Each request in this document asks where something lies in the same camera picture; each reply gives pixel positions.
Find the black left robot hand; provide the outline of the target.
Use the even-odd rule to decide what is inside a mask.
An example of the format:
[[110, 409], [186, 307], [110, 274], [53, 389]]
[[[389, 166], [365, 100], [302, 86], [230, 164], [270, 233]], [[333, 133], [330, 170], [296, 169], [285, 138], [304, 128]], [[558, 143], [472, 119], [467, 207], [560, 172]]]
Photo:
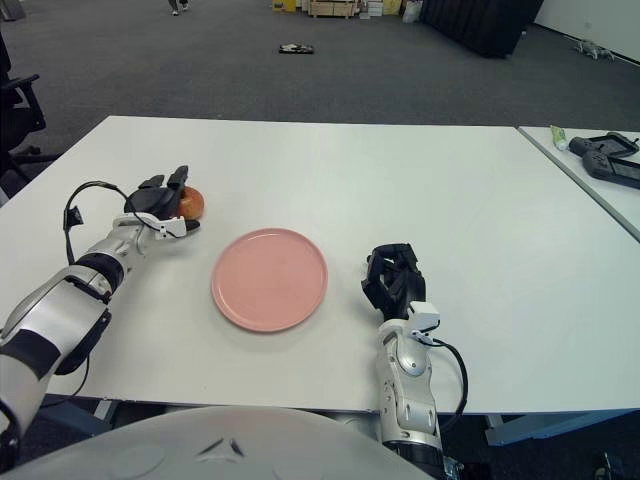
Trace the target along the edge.
[[142, 182], [125, 201], [125, 213], [148, 213], [158, 220], [183, 217], [186, 231], [200, 227], [204, 201], [195, 189], [188, 187], [188, 166], [179, 166], [165, 181], [163, 175], [155, 175]]

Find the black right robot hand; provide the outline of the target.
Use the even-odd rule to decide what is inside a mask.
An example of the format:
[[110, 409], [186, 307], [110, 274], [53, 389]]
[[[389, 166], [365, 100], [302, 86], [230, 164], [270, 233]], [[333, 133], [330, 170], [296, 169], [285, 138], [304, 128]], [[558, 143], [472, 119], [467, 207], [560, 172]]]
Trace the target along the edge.
[[426, 300], [426, 282], [417, 263], [408, 243], [378, 246], [367, 257], [367, 271], [361, 287], [385, 321], [407, 320], [410, 303]]

